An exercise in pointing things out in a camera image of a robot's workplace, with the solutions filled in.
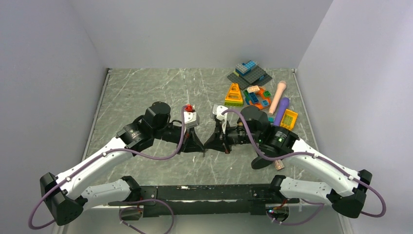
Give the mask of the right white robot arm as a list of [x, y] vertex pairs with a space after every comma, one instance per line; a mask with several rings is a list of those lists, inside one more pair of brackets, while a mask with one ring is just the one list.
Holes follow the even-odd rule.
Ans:
[[229, 154], [232, 146], [250, 144], [258, 149], [251, 168], [263, 169], [275, 160], [284, 160], [312, 173], [320, 182], [303, 181], [284, 175], [274, 176], [269, 186], [269, 198], [274, 202], [300, 198], [332, 206], [339, 214], [357, 218], [362, 213], [367, 186], [372, 174], [367, 170], [346, 168], [308, 145], [294, 132], [273, 125], [266, 112], [247, 106], [239, 112], [237, 126], [229, 126], [227, 114], [231, 110], [213, 107], [216, 122], [214, 133], [205, 142], [206, 149]]

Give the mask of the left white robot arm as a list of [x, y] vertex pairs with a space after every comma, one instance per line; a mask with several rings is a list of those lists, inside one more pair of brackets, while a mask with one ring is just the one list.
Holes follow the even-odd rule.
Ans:
[[125, 125], [100, 150], [80, 164], [58, 175], [44, 174], [40, 182], [42, 201], [59, 226], [69, 224], [92, 207], [120, 201], [129, 205], [141, 198], [141, 187], [131, 176], [103, 185], [93, 182], [104, 172], [135, 156], [158, 139], [176, 144], [174, 154], [202, 153], [205, 149], [195, 133], [200, 118], [194, 107], [185, 105], [181, 119], [171, 120], [170, 106], [157, 101], [132, 123]]

